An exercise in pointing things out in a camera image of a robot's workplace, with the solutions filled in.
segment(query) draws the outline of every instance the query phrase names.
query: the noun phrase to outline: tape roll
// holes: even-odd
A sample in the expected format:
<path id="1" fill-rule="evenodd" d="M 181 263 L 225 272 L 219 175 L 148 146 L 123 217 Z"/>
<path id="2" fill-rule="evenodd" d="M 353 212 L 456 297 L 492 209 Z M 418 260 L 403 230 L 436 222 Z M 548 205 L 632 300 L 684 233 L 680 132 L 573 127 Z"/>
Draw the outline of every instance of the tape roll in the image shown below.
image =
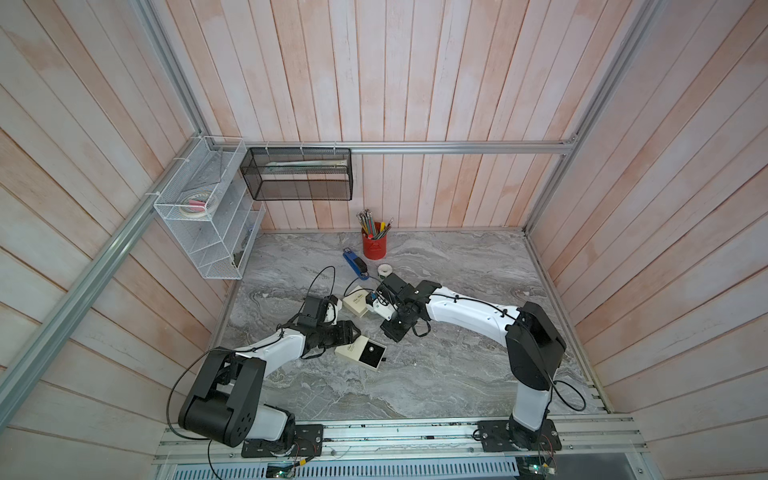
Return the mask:
<path id="1" fill-rule="evenodd" d="M 386 278 L 390 273 L 392 273 L 392 265 L 389 265 L 388 263 L 379 265 L 379 278 Z"/>

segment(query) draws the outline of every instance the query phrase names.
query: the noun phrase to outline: marble table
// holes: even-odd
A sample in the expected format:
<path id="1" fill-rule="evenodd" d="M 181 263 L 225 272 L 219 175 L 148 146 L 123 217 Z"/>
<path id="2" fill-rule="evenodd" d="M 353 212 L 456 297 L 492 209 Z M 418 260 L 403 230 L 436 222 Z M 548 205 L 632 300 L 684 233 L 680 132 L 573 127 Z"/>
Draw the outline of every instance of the marble table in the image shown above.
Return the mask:
<path id="1" fill-rule="evenodd" d="M 336 267 L 333 292 L 341 295 L 355 275 L 342 257 L 350 247 L 362 256 L 359 233 L 282 233 L 257 238 L 245 277 L 223 334 L 223 345 L 237 348 L 271 335 L 301 306 L 306 289 L 325 266 Z M 517 231 L 390 233 L 381 261 L 366 260 L 376 271 L 389 263 L 405 281 L 434 280 L 448 288 L 493 303 L 541 304 L 560 329 L 551 302 Z M 329 292 L 331 271 L 312 288 Z M 364 285 L 373 288 L 368 280 Z M 367 313 L 354 319 L 363 335 L 386 345 L 378 372 L 328 351 L 318 359 L 289 362 L 264 380 L 262 402 L 288 409 L 299 420 L 394 419 L 509 415 L 517 381 L 506 348 L 474 332 L 432 322 L 424 338 L 409 333 L 400 343 L 385 337 L 382 319 Z M 419 332 L 425 324 L 419 322 Z M 574 384 L 588 399 L 584 413 L 603 412 L 588 395 L 584 374 L 568 349 L 556 379 Z M 580 399 L 560 384 L 570 403 Z M 555 397 L 552 414 L 573 413 Z"/>

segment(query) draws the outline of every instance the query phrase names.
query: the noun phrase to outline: metal rail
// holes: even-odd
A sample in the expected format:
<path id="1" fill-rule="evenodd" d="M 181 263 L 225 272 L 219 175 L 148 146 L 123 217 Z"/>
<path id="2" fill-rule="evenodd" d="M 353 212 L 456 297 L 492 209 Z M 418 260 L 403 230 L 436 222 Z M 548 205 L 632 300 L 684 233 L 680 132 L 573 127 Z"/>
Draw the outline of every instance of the metal rail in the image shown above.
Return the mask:
<path id="1" fill-rule="evenodd" d="M 560 154 L 571 152 L 565 141 L 260 141 L 255 148 L 349 148 L 353 154 Z"/>
<path id="2" fill-rule="evenodd" d="M 192 144 L 192 141 L 188 141 L 184 145 L 181 157 Z M 150 193 L 144 196 L 109 242 L 72 283 L 72 288 L 56 303 L 22 352 L 0 377 L 0 432 L 10 423 L 13 415 L 144 234 L 155 215 L 153 193 L 163 189 L 183 162 L 183 159 L 177 160 L 150 188 Z"/>
<path id="3" fill-rule="evenodd" d="M 647 446 L 631 415 L 551 415 L 563 449 L 558 455 L 579 453 L 647 452 Z M 497 456 L 485 453 L 472 438 L 480 420 L 507 420 L 507 417 L 450 419 L 334 420 L 324 426 L 323 453 L 313 462 L 381 460 L 395 458 L 474 458 Z M 315 422 L 298 422 L 305 425 Z M 208 442 L 184 440 L 167 430 L 157 448 L 154 464 L 207 464 Z M 530 452 L 505 452 L 526 456 Z M 240 456 L 240 447 L 214 442 L 212 462 L 252 462 Z"/>
<path id="4" fill-rule="evenodd" d="M 645 3 L 641 6 L 641 10 L 634 19 L 627 37 L 622 42 L 616 58 L 611 62 L 611 66 L 608 68 L 603 81 L 600 83 L 597 92 L 587 107 L 584 118 L 576 128 L 576 135 L 572 139 L 573 149 L 560 160 L 554 172 L 552 172 L 552 175 L 547 180 L 544 189 L 541 191 L 541 195 L 536 200 L 536 204 L 531 210 L 531 215 L 525 224 L 526 232 L 530 232 L 536 227 L 536 223 L 544 213 L 549 200 L 565 177 L 573 160 L 578 156 L 581 146 L 600 119 L 605 106 L 616 93 L 619 83 L 626 75 L 643 42 L 648 38 L 653 24 L 658 20 L 666 3 L 667 0 L 645 0 Z"/>

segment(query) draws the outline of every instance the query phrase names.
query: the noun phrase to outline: black mounting plate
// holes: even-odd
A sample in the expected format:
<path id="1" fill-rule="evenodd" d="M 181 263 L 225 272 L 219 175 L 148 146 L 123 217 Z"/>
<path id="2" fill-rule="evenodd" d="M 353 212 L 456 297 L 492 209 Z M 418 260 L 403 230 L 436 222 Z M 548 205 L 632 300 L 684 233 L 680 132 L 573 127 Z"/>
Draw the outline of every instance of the black mounting plate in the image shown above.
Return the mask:
<path id="1" fill-rule="evenodd" d="M 509 438 L 508 424 L 508 420 L 482 420 L 478 422 L 478 435 L 480 443 L 482 443 L 483 452 L 520 452 L 520 449 Z M 562 450 L 563 448 L 558 431 L 550 419 L 545 419 L 541 424 L 541 435 L 538 441 L 542 452 L 549 452 L 550 442 L 552 444 L 551 448 L 555 451 Z"/>
<path id="2" fill-rule="evenodd" d="M 323 424 L 296 425 L 294 442 L 299 446 L 299 457 L 320 456 L 323 453 Z M 259 439 L 245 439 L 241 455 L 243 458 L 274 458 L 279 461 L 280 457 L 272 454 L 266 447 L 267 443 Z M 296 452 L 292 451 L 285 459 L 291 460 L 295 456 Z"/>

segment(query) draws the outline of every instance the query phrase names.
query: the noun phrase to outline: mesh basket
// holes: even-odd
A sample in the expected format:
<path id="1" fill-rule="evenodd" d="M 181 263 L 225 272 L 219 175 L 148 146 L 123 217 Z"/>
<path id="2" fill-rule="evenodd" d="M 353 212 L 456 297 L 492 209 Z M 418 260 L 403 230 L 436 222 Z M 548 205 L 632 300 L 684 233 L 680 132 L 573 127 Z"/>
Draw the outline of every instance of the mesh basket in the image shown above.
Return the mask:
<path id="1" fill-rule="evenodd" d="M 250 148 L 240 166 L 254 200 L 352 200 L 348 148 Z"/>

